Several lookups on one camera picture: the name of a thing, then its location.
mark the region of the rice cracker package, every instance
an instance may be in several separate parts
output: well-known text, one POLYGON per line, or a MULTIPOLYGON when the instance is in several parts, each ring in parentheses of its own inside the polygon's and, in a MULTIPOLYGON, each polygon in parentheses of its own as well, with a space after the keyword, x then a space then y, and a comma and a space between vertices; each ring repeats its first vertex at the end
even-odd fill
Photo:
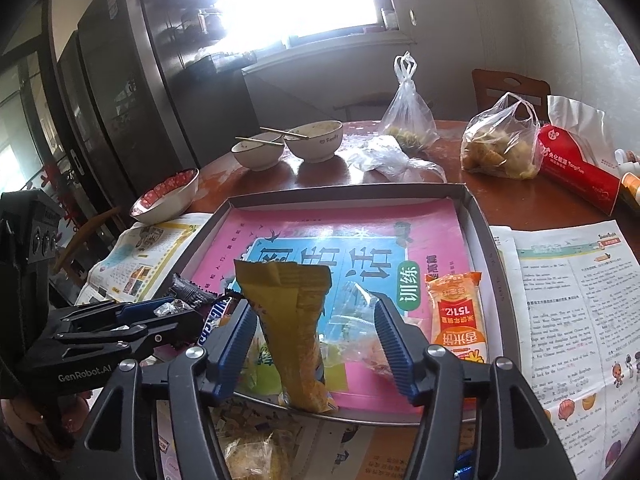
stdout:
POLYGON ((466 272, 438 279, 427 275, 425 279, 433 305, 431 342, 460 359, 485 363, 488 352, 478 295, 480 277, 480 272, 466 272))
POLYGON ((313 413, 336 409, 324 385, 318 319, 331 288, 329 267, 236 260, 236 280, 260 318, 280 381, 280 403, 313 413))

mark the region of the ceramic bowl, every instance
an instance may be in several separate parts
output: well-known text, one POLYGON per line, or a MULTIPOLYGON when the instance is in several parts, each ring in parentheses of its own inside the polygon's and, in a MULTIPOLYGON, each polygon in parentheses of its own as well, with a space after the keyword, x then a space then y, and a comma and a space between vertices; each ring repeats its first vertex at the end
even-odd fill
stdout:
POLYGON ((305 162, 324 162, 334 156, 342 144, 342 123, 340 121, 320 121, 305 124, 290 130, 303 134, 308 139, 285 136, 285 142, 296 157, 305 162))
POLYGON ((282 152, 284 152, 284 142, 280 140, 282 135, 273 132, 264 132, 254 135, 251 138, 275 140, 281 142, 282 146, 260 144, 259 142, 251 142, 250 140, 238 142, 231 148, 231 153, 234 154, 238 164, 253 171, 268 170, 275 166, 280 160, 282 152))
POLYGON ((129 214, 145 225, 159 224, 187 211, 198 192, 198 170, 184 170, 147 191, 129 214))

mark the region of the wooden table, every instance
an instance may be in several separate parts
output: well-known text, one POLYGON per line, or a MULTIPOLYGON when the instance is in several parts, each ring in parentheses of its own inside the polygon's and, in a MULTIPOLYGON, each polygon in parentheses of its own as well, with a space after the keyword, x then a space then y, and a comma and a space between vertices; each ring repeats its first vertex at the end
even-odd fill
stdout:
MULTIPOLYGON (((607 220, 608 217, 577 195, 544 176, 533 180, 510 180, 471 174, 460 168, 460 139, 466 123, 436 121, 441 139, 428 149, 428 159, 444 168, 449 182, 461 182, 474 194, 490 225, 533 231, 572 227, 607 220)), ((343 186, 386 182, 377 171, 362 173, 350 168, 344 156, 350 149, 373 137, 377 121, 345 123, 342 146, 331 160, 307 164, 285 150, 273 168, 255 173, 242 168, 231 153, 221 156, 200 172, 200 190, 190 212, 214 212, 235 195, 300 187, 343 186)), ((430 172, 425 182, 439 182, 430 172)), ((618 221, 636 258, 640 258, 640 222, 622 203, 613 218, 618 221)))

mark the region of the chopstick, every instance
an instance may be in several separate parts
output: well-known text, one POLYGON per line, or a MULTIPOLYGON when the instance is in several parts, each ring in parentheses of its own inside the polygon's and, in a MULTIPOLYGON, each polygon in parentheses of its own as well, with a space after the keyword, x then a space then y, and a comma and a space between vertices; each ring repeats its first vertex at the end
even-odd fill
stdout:
POLYGON ((284 146, 284 144, 280 142, 273 142, 272 140, 262 140, 262 139, 249 139, 247 137, 236 137, 237 140, 248 140, 249 142, 258 142, 259 144, 268 144, 270 146, 284 146))
POLYGON ((291 137, 297 137, 299 139, 308 139, 309 136, 303 134, 295 134, 294 132, 285 132, 284 130, 275 130, 274 128, 265 128, 264 126, 260 126, 261 130, 266 130, 267 132, 274 132, 276 134, 288 135, 291 137))

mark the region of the bowl with red pattern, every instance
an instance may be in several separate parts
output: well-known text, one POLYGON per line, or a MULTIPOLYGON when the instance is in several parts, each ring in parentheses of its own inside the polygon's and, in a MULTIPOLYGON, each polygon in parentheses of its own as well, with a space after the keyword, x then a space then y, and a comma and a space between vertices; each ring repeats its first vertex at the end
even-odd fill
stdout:
POLYGON ((198 192, 198 170, 184 170, 147 191, 131 207, 134 220, 159 224, 187 211, 198 192))

